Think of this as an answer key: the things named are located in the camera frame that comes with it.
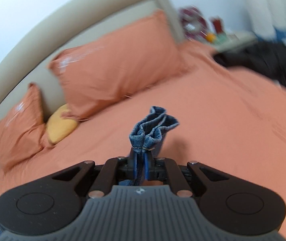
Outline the beige upholstered headboard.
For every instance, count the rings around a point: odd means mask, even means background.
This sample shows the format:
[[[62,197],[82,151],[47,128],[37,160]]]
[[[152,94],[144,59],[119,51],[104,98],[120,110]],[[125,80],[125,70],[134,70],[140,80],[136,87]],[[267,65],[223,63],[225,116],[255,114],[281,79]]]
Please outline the beige upholstered headboard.
[[[104,34],[163,10],[174,39],[184,34],[169,0],[72,0],[34,27],[0,63],[0,119],[36,83],[43,113],[64,104],[63,91],[47,64],[61,50],[94,41]]]

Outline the blue denim jeans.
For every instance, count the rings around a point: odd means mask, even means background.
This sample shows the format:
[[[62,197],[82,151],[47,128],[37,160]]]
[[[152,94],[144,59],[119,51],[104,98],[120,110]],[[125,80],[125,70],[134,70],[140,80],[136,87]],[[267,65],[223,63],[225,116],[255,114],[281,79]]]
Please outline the blue denim jeans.
[[[152,106],[150,113],[139,121],[129,134],[134,176],[119,182],[120,186],[139,186],[144,180],[151,180],[152,160],[159,156],[167,132],[179,125],[179,121],[167,114],[163,107]]]

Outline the right orange pillow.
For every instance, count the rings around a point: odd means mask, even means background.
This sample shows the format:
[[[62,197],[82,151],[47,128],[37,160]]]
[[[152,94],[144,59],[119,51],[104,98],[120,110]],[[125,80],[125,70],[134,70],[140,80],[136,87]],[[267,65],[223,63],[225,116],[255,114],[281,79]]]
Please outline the right orange pillow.
[[[79,120],[186,71],[162,10],[61,51],[48,68],[59,80],[71,116]]]

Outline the small yellow cushion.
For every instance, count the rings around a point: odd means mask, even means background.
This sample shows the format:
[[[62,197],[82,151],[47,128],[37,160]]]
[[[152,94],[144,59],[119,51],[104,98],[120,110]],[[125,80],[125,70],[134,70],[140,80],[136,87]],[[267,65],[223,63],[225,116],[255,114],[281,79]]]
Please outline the small yellow cushion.
[[[71,116],[68,104],[59,107],[46,123],[48,141],[55,145],[70,135],[79,125],[79,121]]]

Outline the orange bed sheet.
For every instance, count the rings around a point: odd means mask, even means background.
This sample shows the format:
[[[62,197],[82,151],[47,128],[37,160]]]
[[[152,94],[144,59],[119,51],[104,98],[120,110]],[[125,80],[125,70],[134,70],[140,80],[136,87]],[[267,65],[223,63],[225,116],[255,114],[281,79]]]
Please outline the orange bed sheet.
[[[0,172],[0,195],[85,160],[126,156],[133,127],[159,106],[179,121],[162,157],[201,162],[270,188],[286,203],[286,88],[246,68],[223,68],[199,42],[185,44],[183,54],[190,72],[108,107],[54,147]],[[280,233],[286,238],[286,218]]]

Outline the left orange pillow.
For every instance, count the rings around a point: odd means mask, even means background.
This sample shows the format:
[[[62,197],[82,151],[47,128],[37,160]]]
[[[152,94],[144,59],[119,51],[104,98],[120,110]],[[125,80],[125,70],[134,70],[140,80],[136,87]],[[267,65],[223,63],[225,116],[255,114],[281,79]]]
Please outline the left orange pillow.
[[[18,104],[0,120],[0,169],[8,171],[47,147],[51,143],[43,119],[41,92],[31,83]]]

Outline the orange fruit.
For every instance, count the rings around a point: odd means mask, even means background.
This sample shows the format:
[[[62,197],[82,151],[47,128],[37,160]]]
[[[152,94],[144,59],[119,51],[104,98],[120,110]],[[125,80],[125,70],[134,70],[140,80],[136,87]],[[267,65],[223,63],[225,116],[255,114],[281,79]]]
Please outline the orange fruit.
[[[217,36],[214,33],[208,32],[205,36],[207,42],[215,43]]]

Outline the green box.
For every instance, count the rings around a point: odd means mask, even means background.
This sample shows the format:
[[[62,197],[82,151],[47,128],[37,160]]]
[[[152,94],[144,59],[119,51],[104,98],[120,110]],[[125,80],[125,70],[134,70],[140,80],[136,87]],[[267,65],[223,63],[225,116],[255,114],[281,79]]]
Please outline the green box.
[[[226,33],[219,33],[216,35],[215,44],[221,45],[229,40],[229,37]]]

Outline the right bedside table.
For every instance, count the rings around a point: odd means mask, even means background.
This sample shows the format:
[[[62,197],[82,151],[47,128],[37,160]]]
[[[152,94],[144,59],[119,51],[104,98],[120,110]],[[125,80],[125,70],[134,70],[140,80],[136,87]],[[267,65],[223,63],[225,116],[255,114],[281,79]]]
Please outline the right bedside table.
[[[221,44],[213,45],[217,52],[232,51],[244,48],[258,41],[257,36],[249,31],[236,31],[229,33],[227,39]]]

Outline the pink bear plush toy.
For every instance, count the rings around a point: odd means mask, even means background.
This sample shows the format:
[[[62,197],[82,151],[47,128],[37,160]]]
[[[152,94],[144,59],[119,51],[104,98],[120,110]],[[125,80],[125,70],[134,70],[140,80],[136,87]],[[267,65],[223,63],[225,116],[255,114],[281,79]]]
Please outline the pink bear plush toy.
[[[194,6],[179,9],[179,18],[185,37],[189,40],[205,40],[208,25],[203,14]]]

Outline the black jacket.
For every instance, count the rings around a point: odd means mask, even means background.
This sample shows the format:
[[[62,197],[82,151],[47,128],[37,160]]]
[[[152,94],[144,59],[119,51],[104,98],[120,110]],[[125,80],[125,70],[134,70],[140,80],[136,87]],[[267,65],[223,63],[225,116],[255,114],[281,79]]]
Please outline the black jacket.
[[[246,67],[286,87],[286,46],[259,41],[240,50],[217,53],[214,60],[223,67]]]

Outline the dark red cup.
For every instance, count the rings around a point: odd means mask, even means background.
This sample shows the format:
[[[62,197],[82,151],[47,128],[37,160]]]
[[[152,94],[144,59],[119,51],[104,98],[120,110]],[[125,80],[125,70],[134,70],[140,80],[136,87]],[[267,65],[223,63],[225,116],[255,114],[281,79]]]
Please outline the dark red cup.
[[[220,17],[211,17],[210,22],[212,23],[216,34],[224,33],[223,23]]]

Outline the orange pillow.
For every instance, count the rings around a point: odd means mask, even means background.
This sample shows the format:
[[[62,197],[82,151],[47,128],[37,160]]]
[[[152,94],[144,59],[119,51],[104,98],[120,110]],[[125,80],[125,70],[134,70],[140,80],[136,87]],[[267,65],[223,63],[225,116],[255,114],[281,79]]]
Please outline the orange pillow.
[[[0,120],[0,169],[8,171],[47,147],[51,143],[43,119],[41,92],[31,83],[18,104]]]
[[[48,68],[59,80],[71,116],[79,120],[186,71],[162,10],[61,51]]]

